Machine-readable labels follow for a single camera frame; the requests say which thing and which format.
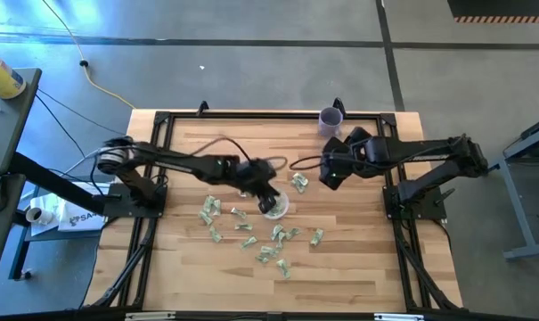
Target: concrete floor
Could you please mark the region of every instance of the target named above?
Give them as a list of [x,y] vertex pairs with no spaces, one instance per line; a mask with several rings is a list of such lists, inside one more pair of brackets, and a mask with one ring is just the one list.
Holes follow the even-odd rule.
[[[82,36],[382,39],[373,0],[54,3]],[[0,0],[0,32],[65,35],[40,2],[25,3],[26,11],[17,4]],[[539,43],[539,25],[455,24],[445,0],[384,4],[393,41]],[[381,48],[83,45],[83,50],[95,81],[139,108],[197,108],[207,100],[211,108],[319,110],[339,96],[351,111],[395,109]],[[0,57],[13,67],[41,68],[40,88],[105,126],[126,130],[130,109],[86,83],[73,45],[0,43]],[[421,114],[427,138],[465,132],[492,160],[539,120],[539,51],[397,49],[395,59],[405,109]],[[45,101],[86,152],[113,136]],[[48,157],[51,150],[61,157]],[[55,169],[68,168],[80,156],[40,104],[32,108],[19,151]],[[87,171],[88,166],[75,174]],[[502,179],[492,174],[448,185],[457,187],[445,205],[465,307],[539,317],[539,258],[511,263],[502,258],[502,251],[523,245]],[[96,242],[34,243],[25,266],[39,277],[15,283],[6,275],[17,232],[14,228],[0,267],[0,315],[78,307]],[[65,296],[62,284],[72,289]],[[14,300],[19,304],[8,303]]]

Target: black desk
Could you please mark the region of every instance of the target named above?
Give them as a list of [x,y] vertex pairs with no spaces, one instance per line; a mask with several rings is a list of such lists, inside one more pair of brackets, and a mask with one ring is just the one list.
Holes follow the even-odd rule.
[[[43,187],[45,190],[57,193],[61,198],[73,202],[86,210],[102,214],[102,202],[94,200],[90,193],[16,152],[16,147],[36,96],[41,70],[16,69],[16,71],[27,81],[26,89],[16,98],[10,100],[0,99],[0,175],[9,174],[10,182],[15,179],[12,177],[17,177],[18,179],[16,180],[19,182],[18,184],[10,183],[8,185],[10,204],[12,202],[18,203],[23,184],[27,180]],[[0,257],[12,223],[27,225],[27,222],[22,220],[21,215],[14,215],[15,212],[16,209],[11,206],[7,206],[5,210],[0,212]],[[25,235],[22,235],[20,244],[27,244],[25,243]],[[16,257],[22,257],[20,250],[22,250],[25,259],[26,249],[21,249],[20,247],[17,250]],[[23,260],[14,262],[10,278],[20,278],[21,265],[23,265]]]

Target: wooden tabletop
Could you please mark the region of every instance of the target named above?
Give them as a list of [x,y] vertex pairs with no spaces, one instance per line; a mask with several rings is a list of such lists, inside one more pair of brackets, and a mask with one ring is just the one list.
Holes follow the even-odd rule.
[[[133,111],[128,134],[149,141],[154,113]],[[399,112],[396,120],[401,140],[423,139],[418,113]],[[346,120],[342,138],[354,126],[377,133],[372,121]],[[170,148],[192,152],[221,135],[234,138],[251,157],[285,156],[289,162],[318,155],[326,143],[316,134],[316,122],[308,119],[176,119]],[[205,153],[240,154],[228,142]],[[406,165],[410,178],[429,169],[428,163]],[[290,184],[294,173],[282,169],[272,181],[290,199],[289,211],[279,223],[286,230],[302,230],[285,241],[279,255],[290,270],[290,279],[285,280],[276,259],[266,265],[254,259],[262,245],[275,246],[270,234],[276,222],[260,215],[257,199],[242,199],[231,187],[207,185],[169,170],[167,208],[159,220],[144,309],[404,311],[394,234],[382,202],[384,178],[351,176],[332,191],[318,181],[319,169],[311,169],[303,171],[309,185],[300,194]],[[222,201],[223,214],[213,223],[224,237],[221,243],[212,242],[208,227],[198,217],[209,194]],[[229,213],[233,207],[247,211],[251,232],[234,230],[240,220]],[[100,298],[124,267],[132,225],[132,219],[121,218],[102,232],[86,304]],[[316,228],[324,231],[323,241],[312,247],[309,241]],[[430,221],[418,221],[418,230],[426,269],[448,298],[461,306],[444,232]],[[242,251],[240,243],[250,235],[259,242]],[[138,268],[131,289],[137,276]],[[414,297],[420,302],[415,280],[412,273]]]

